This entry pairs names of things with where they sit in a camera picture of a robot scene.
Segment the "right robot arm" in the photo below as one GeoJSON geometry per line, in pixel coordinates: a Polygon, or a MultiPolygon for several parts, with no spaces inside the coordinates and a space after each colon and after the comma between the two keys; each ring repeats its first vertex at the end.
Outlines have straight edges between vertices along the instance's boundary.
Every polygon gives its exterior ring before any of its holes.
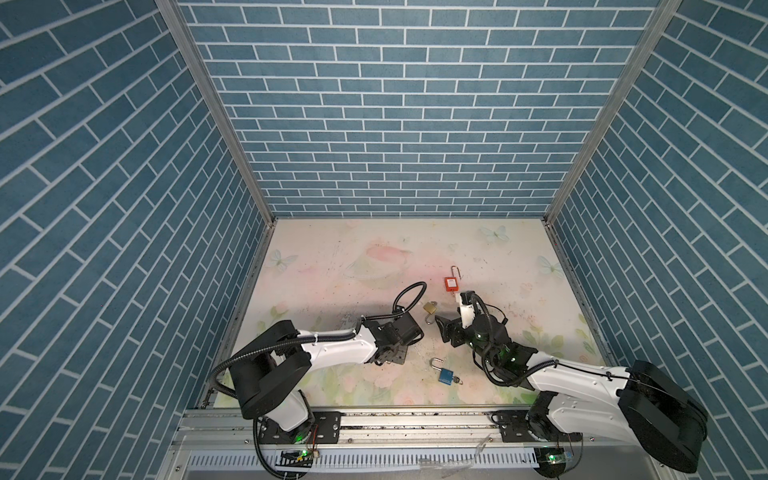
{"type": "Polygon", "coordinates": [[[436,316],[435,322],[443,342],[471,349],[492,384],[536,392],[526,417],[536,438],[606,437],[639,446],[674,470],[697,471],[708,412],[654,364],[606,367],[563,360],[513,341],[502,322],[480,312],[436,316]]]}

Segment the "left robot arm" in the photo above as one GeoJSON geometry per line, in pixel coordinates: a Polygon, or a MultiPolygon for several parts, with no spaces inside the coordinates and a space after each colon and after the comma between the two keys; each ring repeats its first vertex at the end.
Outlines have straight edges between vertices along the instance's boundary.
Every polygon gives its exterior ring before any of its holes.
{"type": "Polygon", "coordinates": [[[265,417],[285,432],[300,430],[312,418],[298,384],[305,376],[339,365],[404,362],[408,349],[424,336],[413,317],[401,312],[382,321],[363,318],[350,329],[313,332],[282,320],[237,351],[225,369],[246,420],[265,417]]]}

